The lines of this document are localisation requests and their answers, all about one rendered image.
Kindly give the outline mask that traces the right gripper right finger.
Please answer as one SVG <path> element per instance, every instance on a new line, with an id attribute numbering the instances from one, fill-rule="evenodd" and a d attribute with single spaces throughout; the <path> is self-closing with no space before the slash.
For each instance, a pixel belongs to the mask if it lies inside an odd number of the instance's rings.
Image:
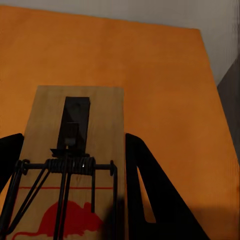
<path id="1" fill-rule="evenodd" d="M 145 142 L 125 135 L 129 240 L 210 240 Z M 139 168 L 156 223 L 145 220 Z"/>

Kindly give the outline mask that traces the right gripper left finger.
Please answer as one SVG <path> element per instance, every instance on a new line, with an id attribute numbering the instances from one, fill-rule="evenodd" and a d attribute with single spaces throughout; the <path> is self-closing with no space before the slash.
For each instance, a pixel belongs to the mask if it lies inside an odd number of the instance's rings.
<path id="1" fill-rule="evenodd" d="M 22 133 L 0 138 L 0 193 L 14 172 L 12 164 L 19 160 L 24 138 Z"/>

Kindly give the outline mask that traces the mousetrap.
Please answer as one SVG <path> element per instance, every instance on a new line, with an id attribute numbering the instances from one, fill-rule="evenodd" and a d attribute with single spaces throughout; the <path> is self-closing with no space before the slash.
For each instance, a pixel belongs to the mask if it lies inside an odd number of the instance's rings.
<path id="1" fill-rule="evenodd" d="M 0 240 L 125 240 L 124 87 L 38 85 Z"/>

